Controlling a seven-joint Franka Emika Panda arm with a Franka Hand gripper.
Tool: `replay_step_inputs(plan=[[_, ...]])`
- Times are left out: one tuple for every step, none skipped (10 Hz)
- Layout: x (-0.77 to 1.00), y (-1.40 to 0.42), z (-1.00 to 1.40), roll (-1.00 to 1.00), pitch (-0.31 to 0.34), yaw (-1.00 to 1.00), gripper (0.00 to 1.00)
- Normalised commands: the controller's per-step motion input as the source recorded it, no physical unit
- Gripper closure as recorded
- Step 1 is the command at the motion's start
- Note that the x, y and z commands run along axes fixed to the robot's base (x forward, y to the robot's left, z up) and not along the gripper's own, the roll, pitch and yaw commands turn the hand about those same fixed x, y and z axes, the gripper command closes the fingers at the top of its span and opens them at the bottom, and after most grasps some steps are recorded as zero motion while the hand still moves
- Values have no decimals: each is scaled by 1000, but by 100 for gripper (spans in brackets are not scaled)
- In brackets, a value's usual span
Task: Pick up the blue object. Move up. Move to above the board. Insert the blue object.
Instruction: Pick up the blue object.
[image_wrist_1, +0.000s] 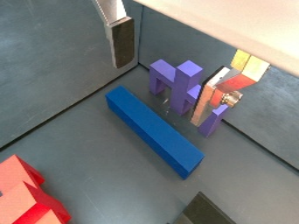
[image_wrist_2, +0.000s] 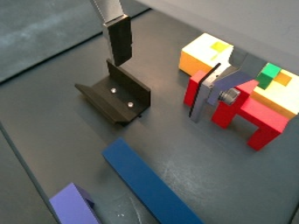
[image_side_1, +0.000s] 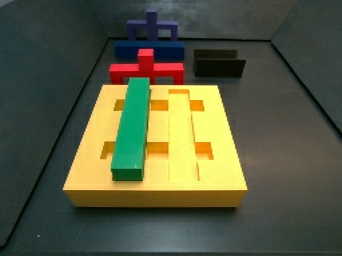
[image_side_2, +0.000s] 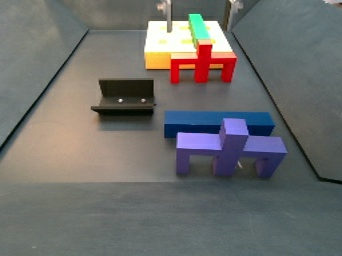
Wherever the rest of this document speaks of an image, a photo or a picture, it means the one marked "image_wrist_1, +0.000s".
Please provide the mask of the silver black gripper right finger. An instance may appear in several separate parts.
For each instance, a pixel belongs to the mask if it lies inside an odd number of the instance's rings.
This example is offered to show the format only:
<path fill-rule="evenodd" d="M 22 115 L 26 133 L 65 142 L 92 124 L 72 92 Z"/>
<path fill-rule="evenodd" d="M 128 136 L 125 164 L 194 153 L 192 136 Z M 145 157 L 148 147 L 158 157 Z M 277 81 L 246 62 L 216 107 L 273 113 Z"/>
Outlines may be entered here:
<path fill-rule="evenodd" d="M 236 222 L 202 192 L 198 192 L 172 224 L 236 224 Z"/>

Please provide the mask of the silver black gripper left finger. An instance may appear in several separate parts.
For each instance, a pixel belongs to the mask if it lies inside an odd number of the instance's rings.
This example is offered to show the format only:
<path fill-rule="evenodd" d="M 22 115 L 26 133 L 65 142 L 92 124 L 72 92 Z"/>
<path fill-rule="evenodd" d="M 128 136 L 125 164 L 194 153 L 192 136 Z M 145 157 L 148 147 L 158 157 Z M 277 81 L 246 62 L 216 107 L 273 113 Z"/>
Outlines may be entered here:
<path fill-rule="evenodd" d="M 134 20 L 126 15 L 121 0 L 92 0 L 101 17 L 114 68 L 134 58 Z"/>

